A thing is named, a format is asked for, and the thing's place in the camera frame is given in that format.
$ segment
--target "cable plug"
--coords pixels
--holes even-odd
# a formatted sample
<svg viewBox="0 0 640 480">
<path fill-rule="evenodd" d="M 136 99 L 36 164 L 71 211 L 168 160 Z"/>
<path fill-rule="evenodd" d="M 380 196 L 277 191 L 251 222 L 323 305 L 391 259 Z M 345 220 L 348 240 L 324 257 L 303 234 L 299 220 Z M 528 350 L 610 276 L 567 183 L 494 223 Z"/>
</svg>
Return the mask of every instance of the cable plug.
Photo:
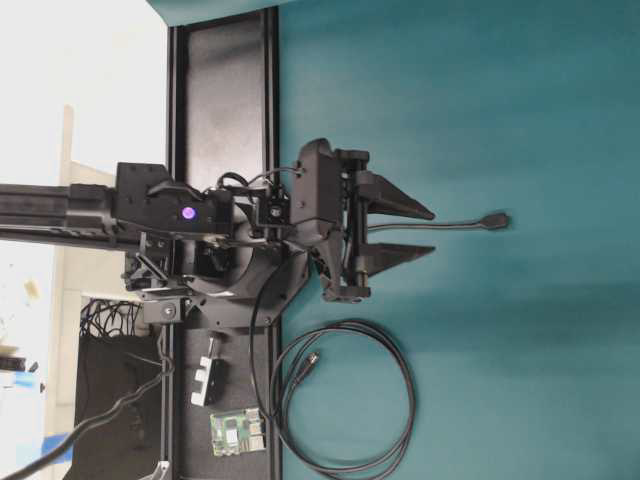
<svg viewBox="0 0 640 480">
<path fill-rule="evenodd" d="M 302 381 L 313 371 L 318 360 L 320 360 L 320 354 L 318 352 L 310 353 L 304 360 L 304 363 L 298 368 L 296 376 L 293 379 L 293 383 L 295 385 L 302 383 Z"/>
<path fill-rule="evenodd" d="M 498 230 L 509 226 L 509 215 L 504 212 L 492 213 L 483 217 L 478 223 L 487 230 Z"/>
</svg>

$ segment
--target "gripper jaw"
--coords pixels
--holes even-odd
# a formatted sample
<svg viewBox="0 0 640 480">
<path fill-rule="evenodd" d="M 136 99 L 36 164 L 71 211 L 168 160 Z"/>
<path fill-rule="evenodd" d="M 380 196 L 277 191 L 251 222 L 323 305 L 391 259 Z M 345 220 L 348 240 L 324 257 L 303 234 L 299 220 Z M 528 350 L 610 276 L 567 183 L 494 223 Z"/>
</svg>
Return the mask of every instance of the gripper jaw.
<svg viewBox="0 0 640 480">
<path fill-rule="evenodd" d="M 326 139 L 309 142 L 298 157 L 289 239 L 311 251 L 327 301 L 369 297 L 370 276 L 434 251 L 429 246 L 368 243 L 370 213 L 435 218 L 420 202 L 367 170 L 368 163 L 369 152 L 332 150 Z"/>
</svg>

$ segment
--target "purple led light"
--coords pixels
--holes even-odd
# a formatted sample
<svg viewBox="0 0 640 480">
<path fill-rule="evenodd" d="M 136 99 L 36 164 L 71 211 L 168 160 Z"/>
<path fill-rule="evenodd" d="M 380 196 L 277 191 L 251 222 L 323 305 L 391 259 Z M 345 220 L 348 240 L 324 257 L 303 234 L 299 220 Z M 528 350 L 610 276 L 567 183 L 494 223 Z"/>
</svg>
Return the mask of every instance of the purple led light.
<svg viewBox="0 0 640 480">
<path fill-rule="evenodd" d="M 185 220 L 193 220 L 196 218 L 196 209 L 192 207 L 184 207 L 182 209 L 182 218 Z"/>
</svg>

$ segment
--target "cable connector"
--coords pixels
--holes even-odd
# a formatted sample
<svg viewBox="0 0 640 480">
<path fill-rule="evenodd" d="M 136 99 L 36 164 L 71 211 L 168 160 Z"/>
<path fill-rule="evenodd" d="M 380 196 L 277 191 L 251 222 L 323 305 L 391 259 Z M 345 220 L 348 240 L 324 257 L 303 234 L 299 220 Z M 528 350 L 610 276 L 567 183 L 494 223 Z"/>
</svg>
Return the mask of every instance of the cable connector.
<svg viewBox="0 0 640 480">
<path fill-rule="evenodd" d="M 310 353 L 304 363 L 300 365 L 300 368 L 298 368 L 298 372 L 293 379 L 294 384 L 299 385 L 302 383 L 302 381 L 313 371 L 318 360 L 320 360 L 320 354 L 318 352 Z"/>
</svg>

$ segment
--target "screw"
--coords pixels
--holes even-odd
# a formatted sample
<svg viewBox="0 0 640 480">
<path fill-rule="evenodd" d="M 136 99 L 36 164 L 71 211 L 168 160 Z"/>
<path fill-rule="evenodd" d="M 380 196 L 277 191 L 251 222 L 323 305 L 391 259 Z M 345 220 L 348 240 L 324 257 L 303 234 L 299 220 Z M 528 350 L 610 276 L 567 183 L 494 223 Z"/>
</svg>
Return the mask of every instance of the screw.
<svg viewBox="0 0 640 480">
<path fill-rule="evenodd" d="M 167 303 L 163 308 L 162 308 L 162 315 L 167 319 L 167 320 L 171 320 L 173 317 L 176 316 L 176 306 L 172 303 Z"/>
</svg>

